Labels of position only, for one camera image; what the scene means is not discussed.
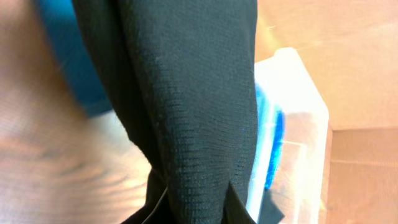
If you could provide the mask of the black cloth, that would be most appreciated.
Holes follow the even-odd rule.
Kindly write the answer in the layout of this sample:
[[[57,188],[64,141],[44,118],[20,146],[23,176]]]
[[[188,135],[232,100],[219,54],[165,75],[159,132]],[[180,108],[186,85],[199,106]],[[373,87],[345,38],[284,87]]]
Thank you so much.
[[[74,0],[82,39],[129,139],[167,187],[170,223],[245,206],[257,143],[257,2]]]

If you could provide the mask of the blue denim cloth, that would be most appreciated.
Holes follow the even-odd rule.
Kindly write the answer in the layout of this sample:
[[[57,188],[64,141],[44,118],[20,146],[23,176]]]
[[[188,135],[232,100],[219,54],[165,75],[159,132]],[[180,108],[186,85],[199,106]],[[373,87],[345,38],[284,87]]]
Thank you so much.
[[[71,0],[36,0],[55,57],[72,95],[89,117],[113,108],[86,51]]]

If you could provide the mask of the sparkly blue green cloth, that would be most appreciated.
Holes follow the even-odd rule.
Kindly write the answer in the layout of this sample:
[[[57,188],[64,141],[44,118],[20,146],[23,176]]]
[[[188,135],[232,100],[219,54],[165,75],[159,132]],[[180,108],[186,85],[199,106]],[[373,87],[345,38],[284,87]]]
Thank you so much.
[[[257,148],[253,167],[257,176],[264,179],[264,188],[270,189],[282,158],[282,142],[285,133],[285,116],[280,106],[256,84]]]

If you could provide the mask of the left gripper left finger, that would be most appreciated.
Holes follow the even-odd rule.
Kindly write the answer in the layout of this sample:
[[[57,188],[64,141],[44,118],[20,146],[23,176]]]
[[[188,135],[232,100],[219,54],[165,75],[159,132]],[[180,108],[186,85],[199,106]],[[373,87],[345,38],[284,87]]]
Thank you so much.
[[[144,206],[121,224],[167,224],[170,223],[170,207],[167,187],[148,186]]]

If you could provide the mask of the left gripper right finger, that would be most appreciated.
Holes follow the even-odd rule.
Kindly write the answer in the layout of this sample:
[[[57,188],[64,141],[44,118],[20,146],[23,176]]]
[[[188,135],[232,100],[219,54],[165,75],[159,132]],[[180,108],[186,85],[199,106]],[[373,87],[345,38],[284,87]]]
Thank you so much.
[[[222,224],[255,224],[231,182],[228,184],[224,200]]]

